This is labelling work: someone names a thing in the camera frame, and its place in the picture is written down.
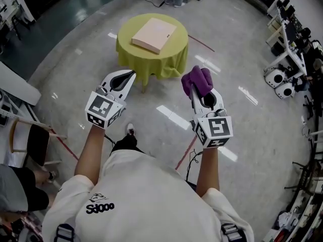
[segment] shoe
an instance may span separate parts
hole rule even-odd
[[[48,183],[53,183],[54,180],[56,179],[58,173],[56,171],[50,171],[49,172],[51,175],[49,177],[49,179],[47,180]]]
[[[185,3],[182,3],[180,6],[174,5],[175,8],[184,6]]]
[[[130,136],[135,137],[135,128],[133,127],[133,124],[132,123],[129,123],[127,125],[126,135],[130,135]]]

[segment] yellow tablecloth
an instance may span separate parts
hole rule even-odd
[[[131,43],[131,38],[150,19],[157,18],[176,25],[160,54],[156,54]],[[185,27],[172,17],[163,14],[142,14],[131,18],[119,30],[117,37],[118,63],[128,66],[137,74],[142,85],[148,84],[148,78],[155,74],[158,79],[180,77],[185,71],[188,34]]]

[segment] white t-shirt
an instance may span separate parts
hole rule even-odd
[[[174,169],[133,150],[113,152],[96,186],[82,175],[62,185],[42,224],[44,242],[73,216],[82,242],[215,242],[226,222],[254,241],[222,193],[212,188],[200,198]]]

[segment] gray floor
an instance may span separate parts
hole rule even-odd
[[[297,182],[292,161],[306,163],[309,147],[301,134],[301,116],[306,118],[303,94],[281,100],[265,83],[262,70],[275,58],[265,43],[270,36],[268,18],[244,0],[191,1],[176,9],[167,5],[158,9],[144,0],[109,3],[71,31],[39,65],[30,79],[42,93],[36,114],[57,133],[67,134],[67,145],[80,155],[90,128],[84,117],[90,92],[108,73],[122,69],[117,63],[116,40],[108,34],[117,34],[131,17],[151,12],[176,18],[191,36],[215,50],[189,39],[186,71],[202,66],[205,60],[214,65],[213,84],[223,96],[234,130],[234,137],[220,153],[221,191],[251,224],[255,241],[260,241],[291,199],[292,192],[284,186]],[[115,141],[122,139],[126,123],[132,121],[138,147],[175,168],[194,133],[156,108],[164,105],[185,120],[192,119],[191,103],[180,79],[151,77],[145,94],[135,84],[126,101],[127,110],[106,134]],[[194,148],[201,150],[199,141]],[[106,140],[103,162],[110,151]],[[72,176],[76,160],[58,141],[50,143],[49,157],[63,160],[61,182]],[[188,160],[189,155],[178,169],[183,177]],[[199,163],[193,164],[190,181],[196,182],[198,170]]]
[[[78,24],[112,0],[60,0],[30,26],[18,25],[21,40],[8,34],[0,60],[28,80],[47,54]]]

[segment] purple towel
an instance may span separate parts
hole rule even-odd
[[[182,77],[182,85],[184,92],[191,98],[191,86],[195,84],[199,93],[204,97],[213,88],[211,73],[208,68],[200,69],[194,66],[192,71]]]

